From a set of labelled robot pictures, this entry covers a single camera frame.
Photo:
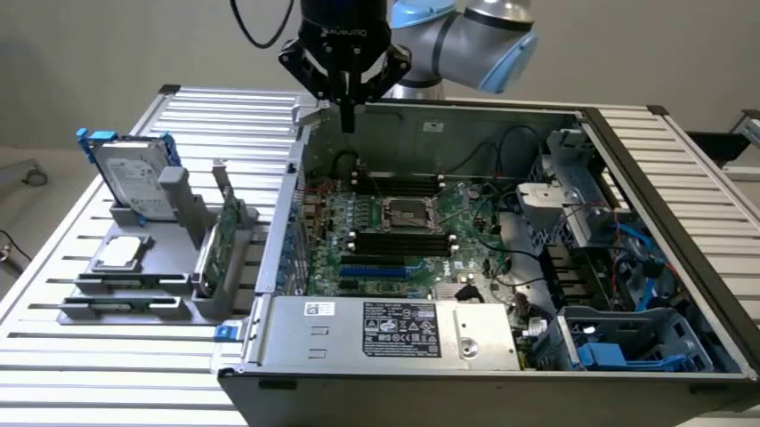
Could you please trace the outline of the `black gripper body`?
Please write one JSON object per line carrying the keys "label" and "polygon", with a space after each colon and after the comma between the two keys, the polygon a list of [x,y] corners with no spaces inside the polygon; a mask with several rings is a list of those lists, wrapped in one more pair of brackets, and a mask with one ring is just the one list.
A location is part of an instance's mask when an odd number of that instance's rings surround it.
{"label": "black gripper body", "polygon": [[384,1],[303,1],[300,12],[296,39],[308,46],[330,44],[336,48],[338,67],[346,72],[346,80],[354,47],[368,47],[371,67],[378,59],[384,60],[383,53],[392,45]]}

